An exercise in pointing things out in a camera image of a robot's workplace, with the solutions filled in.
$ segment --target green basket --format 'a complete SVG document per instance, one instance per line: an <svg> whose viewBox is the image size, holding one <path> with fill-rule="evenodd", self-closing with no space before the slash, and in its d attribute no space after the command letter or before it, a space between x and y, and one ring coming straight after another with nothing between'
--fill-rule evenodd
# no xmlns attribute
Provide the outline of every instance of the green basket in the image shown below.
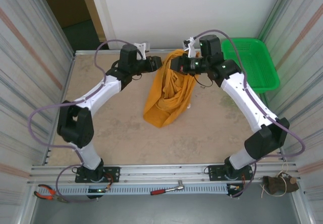
<svg viewBox="0 0 323 224"><path fill-rule="evenodd" d="M250 87L258 94L277 89L280 81L266 45L253 38L232 40L238 49L243 67L247 71L247 81ZM230 41L225 40L221 47L224 58L233 59L239 65Z"/></svg>

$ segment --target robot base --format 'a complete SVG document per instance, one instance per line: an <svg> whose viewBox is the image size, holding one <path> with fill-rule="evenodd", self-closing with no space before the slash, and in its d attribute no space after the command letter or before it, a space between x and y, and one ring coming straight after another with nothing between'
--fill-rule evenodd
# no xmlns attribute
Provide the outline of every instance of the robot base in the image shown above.
<svg viewBox="0 0 323 224"><path fill-rule="evenodd" d="M208 176L210 181L242 181L243 177L245 180L251 180L252 168L247 165L240 170L237 170L234 174L228 174L227 167L225 164L210 165L208 168Z"/></svg>
<svg viewBox="0 0 323 224"><path fill-rule="evenodd" d="M89 170L84 166L78 167L75 183L109 183L106 173L113 177L113 182L119 182L120 167L103 166L103 160L95 170Z"/></svg>

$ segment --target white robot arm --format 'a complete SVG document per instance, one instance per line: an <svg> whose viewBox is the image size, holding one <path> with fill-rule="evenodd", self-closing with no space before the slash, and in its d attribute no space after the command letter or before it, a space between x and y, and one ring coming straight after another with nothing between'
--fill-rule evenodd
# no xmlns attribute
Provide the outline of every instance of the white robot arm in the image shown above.
<svg viewBox="0 0 323 224"><path fill-rule="evenodd" d="M99 87L103 87L91 98L73 106L61 107L57 132L62 138L73 145L82 156L86 179L98 182L102 179L103 161L93 146L94 128L92 118L113 95L123 90L134 75L153 72L162 66L160 57L147 57L145 52L149 46L146 43L124 45L120 51L120 59L106 72L102 79L88 93L75 101L86 99Z"/></svg>
<svg viewBox="0 0 323 224"><path fill-rule="evenodd" d="M247 83L248 91L266 114L255 106L245 91L244 75L239 66L233 60L224 60L218 37L207 35L200 38L201 58L195 57L194 42L193 37L184 41L184 49L189 53L173 59L171 69L190 75L207 73L234 100L254 133L245 141L244 148L225 160L225 175L228 179L235 179L249 164L283 146L287 133L273 124L268 117L285 128L289 128L289 122L272 113Z"/></svg>

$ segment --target pliers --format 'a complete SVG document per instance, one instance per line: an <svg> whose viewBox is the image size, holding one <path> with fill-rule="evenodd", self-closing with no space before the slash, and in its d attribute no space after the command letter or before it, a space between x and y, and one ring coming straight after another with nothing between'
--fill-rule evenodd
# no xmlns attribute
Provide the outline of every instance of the pliers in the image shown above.
<svg viewBox="0 0 323 224"><path fill-rule="evenodd" d="M48 185L38 185L38 187L43 187L43 188L47 189L48 192L50 193L50 195L41 195L37 191L34 191L34 195L37 198L43 199L43 200L57 200L59 202L68 203L68 201L64 200L61 196L58 196L56 194L56 191L53 190L50 186L48 186Z"/></svg>

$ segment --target yellow cloth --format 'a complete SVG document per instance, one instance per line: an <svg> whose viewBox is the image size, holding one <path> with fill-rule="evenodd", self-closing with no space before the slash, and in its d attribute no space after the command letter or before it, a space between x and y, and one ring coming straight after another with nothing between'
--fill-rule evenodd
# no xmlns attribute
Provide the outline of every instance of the yellow cloth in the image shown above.
<svg viewBox="0 0 323 224"><path fill-rule="evenodd" d="M172 123L190 103L196 80L170 69L171 60L184 53L183 50L175 50L168 54L153 81L143 118L156 127Z"/></svg>

